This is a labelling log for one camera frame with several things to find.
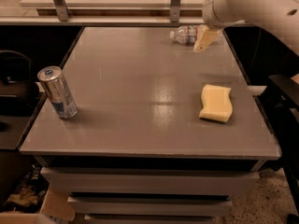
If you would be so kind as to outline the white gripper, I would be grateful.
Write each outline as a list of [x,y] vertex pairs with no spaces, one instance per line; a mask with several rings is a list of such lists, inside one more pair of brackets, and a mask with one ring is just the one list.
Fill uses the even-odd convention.
[[200,27],[193,46],[195,52],[205,51],[220,35],[219,30],[233,24],[233,14],[226,0],[204,0],[202,16],[209,28]]

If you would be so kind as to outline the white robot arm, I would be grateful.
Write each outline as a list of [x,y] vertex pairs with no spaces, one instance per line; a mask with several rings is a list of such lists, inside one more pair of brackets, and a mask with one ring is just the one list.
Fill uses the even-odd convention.
[[251,23],[299,55],[299,0],[204,0],[202,15],[210,29]]

